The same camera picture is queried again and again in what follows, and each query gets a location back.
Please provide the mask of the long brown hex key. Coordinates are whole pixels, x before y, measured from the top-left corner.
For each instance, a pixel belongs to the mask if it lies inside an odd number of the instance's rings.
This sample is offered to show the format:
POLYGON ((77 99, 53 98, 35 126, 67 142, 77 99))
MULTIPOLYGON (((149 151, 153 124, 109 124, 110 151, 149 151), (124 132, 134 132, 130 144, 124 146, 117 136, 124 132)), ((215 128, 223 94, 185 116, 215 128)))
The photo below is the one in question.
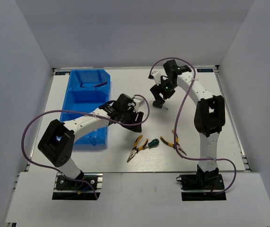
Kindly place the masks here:
POLYGON ((96 84, 96 85, 94 85, 94 86, 92 86, 92 87, 101 87, 101 86, 104 86, 104 85, 106 85, 106 84, 107 84, 107 81, 102 82, 102 83, 99 83, 99 84, 96 84))

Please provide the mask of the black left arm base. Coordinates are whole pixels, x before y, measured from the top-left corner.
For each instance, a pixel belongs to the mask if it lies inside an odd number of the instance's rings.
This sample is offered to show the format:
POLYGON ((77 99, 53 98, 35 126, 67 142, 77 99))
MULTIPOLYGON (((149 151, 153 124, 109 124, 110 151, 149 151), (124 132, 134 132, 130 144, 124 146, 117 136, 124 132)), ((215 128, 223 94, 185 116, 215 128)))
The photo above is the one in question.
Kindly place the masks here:
POLYGON ((99 198, 103 174, 84 174, 83 179, 89 182, 95 192, 87 183, 70 181, 57 174, 52 194, 52 200, 67 201, 95 201, 99 198))

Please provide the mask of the green stubby screwdriver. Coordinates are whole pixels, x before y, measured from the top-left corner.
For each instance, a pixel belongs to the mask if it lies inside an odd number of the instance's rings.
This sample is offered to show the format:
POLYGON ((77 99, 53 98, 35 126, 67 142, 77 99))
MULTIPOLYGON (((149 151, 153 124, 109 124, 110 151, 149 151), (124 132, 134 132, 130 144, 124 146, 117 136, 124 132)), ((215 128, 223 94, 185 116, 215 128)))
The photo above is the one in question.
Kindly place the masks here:
POLYGON ((159 140, 153 139, 151 142, 147 141, 146 145, 144 145, 142 149, 155 148, 158 145, 159 145, 159 140))
POLYGON ((157 109, 165 109, 165 110, 168 110, 168 108, 166 108, 165 106, 163 106, 162 103, 158 102, 158 101, 154 101, 152 103, 153 107, 154 108, 157 108, 157 109))

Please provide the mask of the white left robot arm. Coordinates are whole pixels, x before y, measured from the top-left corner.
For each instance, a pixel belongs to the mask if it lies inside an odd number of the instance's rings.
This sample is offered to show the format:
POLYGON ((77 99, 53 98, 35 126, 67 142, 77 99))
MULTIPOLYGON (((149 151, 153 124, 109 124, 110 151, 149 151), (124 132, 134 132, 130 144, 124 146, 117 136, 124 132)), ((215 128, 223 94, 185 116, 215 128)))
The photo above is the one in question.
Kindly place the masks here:
POLYGON ((67 177, 67 183, 77 189, 83 184, 83 172, 71 158, 74 143, 81 137, 113 123, 133 132, 142 132, 144 113, 139 109, 144 104, 146 100, 142 96, 129 97, 120 94, 117 100, 108 101, 76 119, 65 122, 55 119, 49 123, 38 143, 38 149, 67 177))

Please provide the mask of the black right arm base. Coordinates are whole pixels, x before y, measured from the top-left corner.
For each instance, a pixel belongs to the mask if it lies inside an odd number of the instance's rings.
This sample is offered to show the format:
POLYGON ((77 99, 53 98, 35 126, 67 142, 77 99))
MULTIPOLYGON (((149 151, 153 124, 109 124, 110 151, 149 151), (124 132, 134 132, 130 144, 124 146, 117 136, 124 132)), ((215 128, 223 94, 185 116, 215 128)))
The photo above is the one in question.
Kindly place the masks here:
POLYGON ((226 200, 225 185, 218 168, 203 172, 197 167, 195 174, 180 175, 176 181, 181 185, 182 201, 226 200))

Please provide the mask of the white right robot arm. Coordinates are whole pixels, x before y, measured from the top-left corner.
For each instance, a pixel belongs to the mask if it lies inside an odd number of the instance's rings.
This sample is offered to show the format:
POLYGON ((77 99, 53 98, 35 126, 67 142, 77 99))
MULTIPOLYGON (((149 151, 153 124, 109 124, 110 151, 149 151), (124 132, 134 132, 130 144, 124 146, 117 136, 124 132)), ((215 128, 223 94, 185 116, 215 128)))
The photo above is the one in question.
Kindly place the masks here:
POLYGON ((218 177, 217 143, 222 127, 225 125, 225 100, 221 95, 214 95, 197 79, 196 70, 191 64, 178 66, 176 58, 166 58, 163 65, 165 75, 151 70, 149 79, 155 81, 150 89, 154 96, 153 106, 162 108, 165 100, 180 87, 196 105, 194 126, 200 135, 200 158, 197 165, 197 184, 209 188, 218 177))

